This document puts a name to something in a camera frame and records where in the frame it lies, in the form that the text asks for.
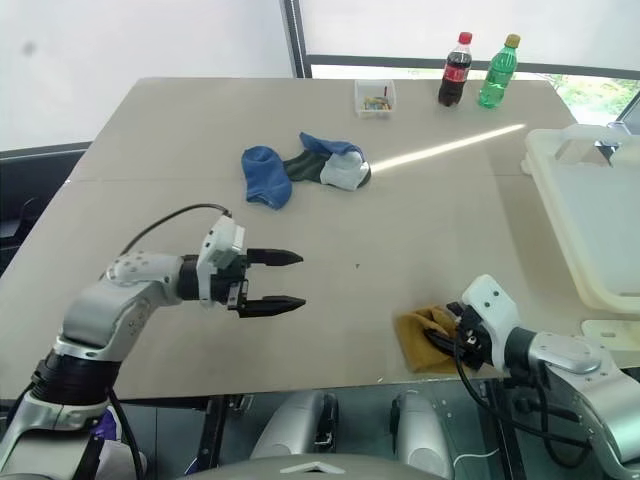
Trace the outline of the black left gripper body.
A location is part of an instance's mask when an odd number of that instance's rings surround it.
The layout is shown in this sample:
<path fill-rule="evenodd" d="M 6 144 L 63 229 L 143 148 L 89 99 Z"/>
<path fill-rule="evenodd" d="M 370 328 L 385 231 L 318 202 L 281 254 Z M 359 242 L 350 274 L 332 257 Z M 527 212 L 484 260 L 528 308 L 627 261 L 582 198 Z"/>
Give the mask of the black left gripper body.
<path fill-rule="evenodd" d="M 211 299 L 236 313 L 247 312 L 249 261 L 246 255 L 236 256 L 226 267 L 217 267 L 211 276 Z"/>

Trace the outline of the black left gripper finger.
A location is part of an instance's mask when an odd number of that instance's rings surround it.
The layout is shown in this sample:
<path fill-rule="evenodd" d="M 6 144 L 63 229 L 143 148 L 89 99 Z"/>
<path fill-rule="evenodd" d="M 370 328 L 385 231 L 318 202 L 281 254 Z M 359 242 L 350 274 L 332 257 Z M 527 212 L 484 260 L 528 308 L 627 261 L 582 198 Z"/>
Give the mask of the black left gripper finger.
<path fill-rule="evenodd" d="M 240 318 L 263 318 L 277 316 L 296 310 L 306 304 L 306 300 L 286 295 L 265 296 L 259 300 L 245 300 L 237 307 Z"/>
<path fill-rule="evenodd" d="M 249 248 L 246 257 L 249 264 L 266 266 L 286 266 L 304 261 L 304 258 L 295 252 L 272 248 Z"/>

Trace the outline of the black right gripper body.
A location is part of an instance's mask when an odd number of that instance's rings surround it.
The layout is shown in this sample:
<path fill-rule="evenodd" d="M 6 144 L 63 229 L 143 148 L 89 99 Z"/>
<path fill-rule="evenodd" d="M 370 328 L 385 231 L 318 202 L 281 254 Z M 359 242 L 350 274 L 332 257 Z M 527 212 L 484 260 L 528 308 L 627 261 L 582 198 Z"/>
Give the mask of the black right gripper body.
<path fill-rule="evenodd" d="M 492 342 L 483 320 L 475 309 L 460 302 L 446 305 L 456 324 L 456 346 L 461 350 L 458 357 L 473 371 L 485 364 L 491 365 Z"/>

